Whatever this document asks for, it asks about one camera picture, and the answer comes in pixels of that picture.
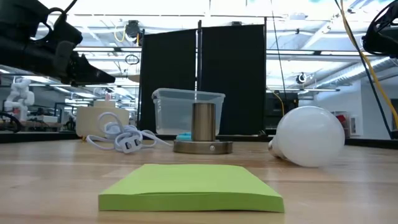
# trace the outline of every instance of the plastic bin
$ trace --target plastic bin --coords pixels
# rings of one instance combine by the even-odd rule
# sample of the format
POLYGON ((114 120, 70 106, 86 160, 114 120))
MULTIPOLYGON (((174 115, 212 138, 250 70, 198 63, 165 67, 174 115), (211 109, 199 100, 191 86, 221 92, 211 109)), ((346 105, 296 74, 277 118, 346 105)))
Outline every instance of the plastic bin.
POLYGON ((155 104, 156 132, 158 134, 191 132, 192 104, 214 103, 216 105, 216 134, 218 134, 224 98, 225 95, 222 93, 159 88, 152 94, 155 104))

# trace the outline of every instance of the black partition panel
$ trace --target black partition panel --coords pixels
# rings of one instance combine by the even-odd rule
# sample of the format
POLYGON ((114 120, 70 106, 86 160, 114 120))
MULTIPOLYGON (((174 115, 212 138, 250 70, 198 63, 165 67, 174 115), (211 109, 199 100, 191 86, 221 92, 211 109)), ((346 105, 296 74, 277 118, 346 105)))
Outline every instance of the black partition panel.
POLYGON ((152 101, 152 93, 156 89, 195 89, 195 48, 196 30, 145 36, 140 72, 141 130, 156 131, 155 107, 152 101))
POLYGON ((263 129, 263 28, 203 28, 201 90, 226 95, 220 134, 258 134, 263 129))

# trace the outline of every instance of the white light bulb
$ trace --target white light bulb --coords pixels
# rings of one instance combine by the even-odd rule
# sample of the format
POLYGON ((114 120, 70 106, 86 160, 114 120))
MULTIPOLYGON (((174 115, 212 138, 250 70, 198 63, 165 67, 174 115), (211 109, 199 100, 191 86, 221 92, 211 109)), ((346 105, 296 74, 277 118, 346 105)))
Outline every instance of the white light bulb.
POLYGON ((305 167, 327 165, 344 146, 344 130, 329 111, 302 106, 289 111, 279 121, 269 152, 305 167))

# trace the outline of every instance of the sticky note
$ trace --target sticky note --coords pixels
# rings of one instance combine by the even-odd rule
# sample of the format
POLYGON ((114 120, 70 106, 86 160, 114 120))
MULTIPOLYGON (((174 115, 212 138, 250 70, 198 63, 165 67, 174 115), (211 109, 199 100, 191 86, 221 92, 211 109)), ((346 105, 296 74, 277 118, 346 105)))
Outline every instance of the sticky note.
POLYGON ((146 164, 98 196, 99 210, 284 212, 282 197, 240 166, 146 164))

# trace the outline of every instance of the metal base plate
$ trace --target metal base plate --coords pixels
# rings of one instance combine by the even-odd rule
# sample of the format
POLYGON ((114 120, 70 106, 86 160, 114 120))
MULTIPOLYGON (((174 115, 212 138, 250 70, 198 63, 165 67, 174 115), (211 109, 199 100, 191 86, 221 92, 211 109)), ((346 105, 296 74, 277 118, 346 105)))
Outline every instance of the metal base plate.
POLYGON ((232 153, 232 142, 174 141, 174 152, 220 155, 232 153))

